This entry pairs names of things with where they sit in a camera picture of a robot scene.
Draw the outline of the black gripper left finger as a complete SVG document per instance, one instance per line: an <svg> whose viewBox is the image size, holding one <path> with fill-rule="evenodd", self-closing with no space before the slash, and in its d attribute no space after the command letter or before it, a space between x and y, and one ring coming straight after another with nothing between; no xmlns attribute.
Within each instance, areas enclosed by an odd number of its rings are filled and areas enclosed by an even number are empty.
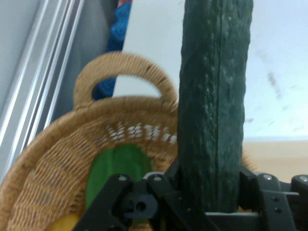
<svg viewBox="0 0 308 231"><path fill-rule="evenodd" d="M111 176L73 228L75 231L127 231L147 220L154 231L210 231L180 190L180 165L175 159L166 173L150 173L135 182L127 174Z"/></svg>

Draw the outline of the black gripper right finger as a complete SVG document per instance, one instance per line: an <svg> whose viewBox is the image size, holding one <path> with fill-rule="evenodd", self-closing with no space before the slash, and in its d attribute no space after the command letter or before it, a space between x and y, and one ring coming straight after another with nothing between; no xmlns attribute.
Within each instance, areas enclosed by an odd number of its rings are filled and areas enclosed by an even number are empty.
<svg viewBox="0 0 308 231"><path fill-rule="evenodd" d="M308 229L308 176L296 175L290 183L268 173L240 167L239 207L259 213L264 231Z"/></svg>

